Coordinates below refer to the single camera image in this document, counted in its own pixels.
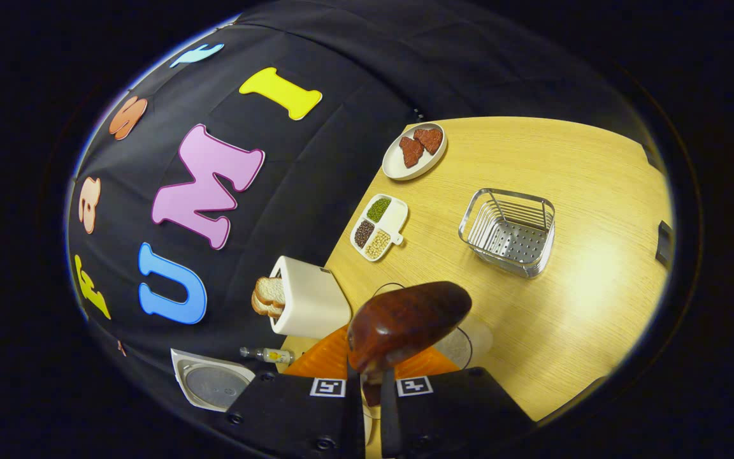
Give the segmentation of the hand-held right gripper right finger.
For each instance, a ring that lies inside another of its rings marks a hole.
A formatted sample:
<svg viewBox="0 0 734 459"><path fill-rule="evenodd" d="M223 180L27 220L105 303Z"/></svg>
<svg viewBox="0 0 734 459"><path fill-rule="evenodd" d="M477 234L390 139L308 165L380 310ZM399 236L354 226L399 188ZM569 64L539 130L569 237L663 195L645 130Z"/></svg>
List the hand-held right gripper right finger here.
<svg viewBox="0 0 734 459"><path fill-rule="evenodd" d="M536 428L485 368L428 347L380 372L381 456L474 458Z"/></svg>

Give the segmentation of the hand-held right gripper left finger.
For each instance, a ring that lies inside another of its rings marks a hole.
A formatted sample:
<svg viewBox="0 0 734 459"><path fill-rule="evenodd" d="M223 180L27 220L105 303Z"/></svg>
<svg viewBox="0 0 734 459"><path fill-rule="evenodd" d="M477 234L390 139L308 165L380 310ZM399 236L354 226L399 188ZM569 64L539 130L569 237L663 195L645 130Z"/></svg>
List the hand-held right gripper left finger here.
<svg viewBox="0 0 734 459"><path fill-rule="evenodd" d="M224 435L260 458L364 458L361 378L341 326L289 366L260 372L224 415Z"/></svg>

